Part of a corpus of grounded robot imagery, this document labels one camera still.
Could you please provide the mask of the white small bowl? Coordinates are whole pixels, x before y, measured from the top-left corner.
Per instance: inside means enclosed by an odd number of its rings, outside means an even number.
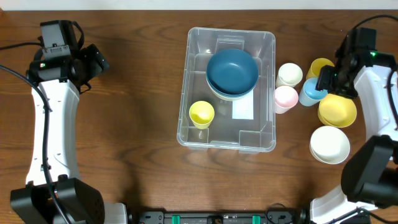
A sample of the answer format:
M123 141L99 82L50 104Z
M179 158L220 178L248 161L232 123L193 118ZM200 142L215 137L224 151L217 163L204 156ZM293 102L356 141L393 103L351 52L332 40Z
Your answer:
M312 133L309 148L316 160L326 164L340 164L349 156L351 144L342 130L322 126Z

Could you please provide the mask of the cream cup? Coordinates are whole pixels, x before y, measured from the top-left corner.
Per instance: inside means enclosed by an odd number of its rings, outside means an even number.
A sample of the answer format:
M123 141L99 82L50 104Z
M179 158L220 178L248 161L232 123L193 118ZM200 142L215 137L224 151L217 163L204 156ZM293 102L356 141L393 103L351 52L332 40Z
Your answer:
M275 87L280 86L291 86L295 87L302 81L303 71L295 63L285 63L278 71L277 78L275 81Z

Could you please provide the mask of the pink cup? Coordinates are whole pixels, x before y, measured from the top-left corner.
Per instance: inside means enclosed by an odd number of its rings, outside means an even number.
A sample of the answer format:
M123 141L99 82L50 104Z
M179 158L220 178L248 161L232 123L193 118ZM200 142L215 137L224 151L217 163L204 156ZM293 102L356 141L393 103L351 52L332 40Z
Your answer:
M291 86L280 86L274 92L274 111L283 114L292 109L299 101L299 94Z

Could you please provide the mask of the cream large bowl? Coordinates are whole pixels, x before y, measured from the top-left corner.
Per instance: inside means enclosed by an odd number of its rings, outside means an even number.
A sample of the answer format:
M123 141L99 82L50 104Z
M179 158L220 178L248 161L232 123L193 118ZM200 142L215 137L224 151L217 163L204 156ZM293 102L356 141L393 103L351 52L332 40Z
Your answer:
M242 98L244 98L245 96L251 94L253 92L253 90L243 94L243 95L239 95L239 96L226 96L223 95L221 93L219 93L218 91L216 91L213 87L210 86L210 90L221 100L225 100L225 101L236 101L236 100L240 100Z

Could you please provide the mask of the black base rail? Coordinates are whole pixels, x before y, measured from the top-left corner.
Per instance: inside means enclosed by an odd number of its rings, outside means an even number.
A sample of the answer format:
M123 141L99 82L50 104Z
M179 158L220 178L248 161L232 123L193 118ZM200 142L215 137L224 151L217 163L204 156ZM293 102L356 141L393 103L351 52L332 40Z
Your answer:
M133 224L304 224L312 223L305 210L272 208L262 213L142 212L130 215Z

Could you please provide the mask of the blue bowl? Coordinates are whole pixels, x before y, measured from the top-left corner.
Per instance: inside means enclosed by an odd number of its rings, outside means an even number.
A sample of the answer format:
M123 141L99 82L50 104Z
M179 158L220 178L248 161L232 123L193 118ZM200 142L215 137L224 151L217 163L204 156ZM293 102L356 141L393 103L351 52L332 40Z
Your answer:
M256 82L256 84L255 84L250 90L248 90L248 91L246 91L246 92L244 92L244 93L242 93L242 94L232 95L232 94L223 93L223 92L217 90L217 89L210 83L209 80L207 80L206 82L207 82L208 86L210 87L210 89L212 90L212 92L213 92L214 94L216 94L216 95L218 95L218 96L220 96L221 98L224 98L224 99L227 99L227 98L231 98L231 99L242 98L242 97L246 96L250 91L252 91L253 89L255 89L255 87L256 87L256 85L257 85L257 82Z
M215 53L206 68L206 79L219 91L232 95L250 90L259 80L254 58L239 49Z

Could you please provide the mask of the yellow small bowl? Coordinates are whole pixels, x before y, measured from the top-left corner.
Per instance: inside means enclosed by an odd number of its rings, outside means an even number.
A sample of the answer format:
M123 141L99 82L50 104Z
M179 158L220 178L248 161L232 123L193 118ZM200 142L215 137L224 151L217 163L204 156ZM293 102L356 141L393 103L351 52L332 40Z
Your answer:
M357 117L357 108L353 100L342 96L327 94L318 106L318 118L324 125L346 128Z

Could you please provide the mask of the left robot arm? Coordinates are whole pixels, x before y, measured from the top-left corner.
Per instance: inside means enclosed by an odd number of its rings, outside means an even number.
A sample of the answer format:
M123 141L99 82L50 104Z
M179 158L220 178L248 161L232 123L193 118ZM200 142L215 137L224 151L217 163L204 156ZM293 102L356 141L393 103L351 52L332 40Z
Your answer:
M75 21L40 25L40 49L23 76L35 108L34 149L25 186L11 208L25 223L129 223L123 203L107 203L80 178L75 118L80 95L109 63L95 45L76 37Z

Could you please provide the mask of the clear plastic storage container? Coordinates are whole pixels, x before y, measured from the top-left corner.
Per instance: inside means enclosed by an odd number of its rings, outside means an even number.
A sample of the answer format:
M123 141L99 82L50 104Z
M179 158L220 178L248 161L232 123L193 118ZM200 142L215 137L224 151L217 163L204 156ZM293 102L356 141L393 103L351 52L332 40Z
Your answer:
M254 93L254 119L233 119L233 101L219 99L206 82L206 68L213 54L223 49L239 49L250 54L259 69ZM275 36L254 30L189 30L177 141L190 149L236 149L246 153L270 152L276 145L275 111ZM196 101L207 101L215 117L206 129L196 128L189 109Z

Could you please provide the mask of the light blue cup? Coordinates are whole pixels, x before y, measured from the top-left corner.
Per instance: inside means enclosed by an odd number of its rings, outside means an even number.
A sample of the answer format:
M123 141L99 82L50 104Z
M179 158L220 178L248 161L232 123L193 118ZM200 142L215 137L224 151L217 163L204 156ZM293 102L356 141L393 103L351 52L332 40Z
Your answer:
M317 81L318 78L309 78L305 81L298 99L302 105L313 106L327 96L326 90L316 90Z

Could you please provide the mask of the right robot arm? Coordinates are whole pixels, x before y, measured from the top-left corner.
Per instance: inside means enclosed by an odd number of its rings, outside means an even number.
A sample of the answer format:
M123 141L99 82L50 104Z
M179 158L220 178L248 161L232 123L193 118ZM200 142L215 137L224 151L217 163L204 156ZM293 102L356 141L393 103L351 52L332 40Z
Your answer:
M397 63L378 52L376 30L351 29L339 49L336 66L320 70L317 90L359 98L366 143L346 163L341 184L311 201L306 223L369 223L373 209L397 205Z

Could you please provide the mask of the white label in container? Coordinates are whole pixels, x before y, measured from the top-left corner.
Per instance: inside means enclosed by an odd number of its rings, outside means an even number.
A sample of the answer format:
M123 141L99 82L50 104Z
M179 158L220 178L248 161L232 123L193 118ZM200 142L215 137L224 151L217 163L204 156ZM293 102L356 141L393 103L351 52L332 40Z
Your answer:
M253 90L241 99L233 101L233 119L254 119L254 93Z

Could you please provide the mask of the yellow cup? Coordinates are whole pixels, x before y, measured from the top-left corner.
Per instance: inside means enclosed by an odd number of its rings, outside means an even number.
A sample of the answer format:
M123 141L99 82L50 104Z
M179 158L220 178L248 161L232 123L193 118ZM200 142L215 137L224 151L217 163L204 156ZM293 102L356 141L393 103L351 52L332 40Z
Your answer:
M189 109L189 117L196 128L206 129L215 117L215 110L207 101L196 101Z
M308 80L309 78L318 78L320 76L321 68L324 67L325 65L334 67L334 63L327 58L315 59L312 62L305 79Z

